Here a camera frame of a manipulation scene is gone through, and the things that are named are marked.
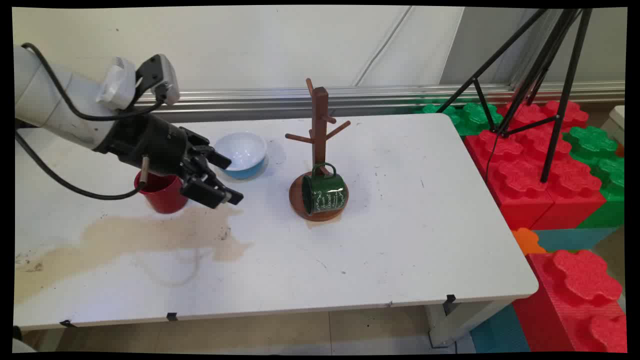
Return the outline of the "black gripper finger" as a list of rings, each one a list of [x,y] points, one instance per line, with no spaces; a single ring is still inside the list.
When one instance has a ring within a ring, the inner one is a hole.
[[[185,163],[195,164],[194,159],[204,159],[209,164],[226,170],[233,164],[233,161],[222,155],[211,146],[210,141],[192,130],[181,127],[186,136],[186,150],[183,155]]]
[[[208,208],[238,205],[244,199],[242,193],[224,185],[208,164],[184,162],[181,178],[180,194]]]

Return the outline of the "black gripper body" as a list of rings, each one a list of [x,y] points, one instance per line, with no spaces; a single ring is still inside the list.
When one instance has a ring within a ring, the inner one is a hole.
[[[105,139],[94,150],[113,154],[124,164],[141,168],[144,156],[151,173],[158,176],[190,176],[185,161],[191,132],[153,114],[137,115],[114,122]]]

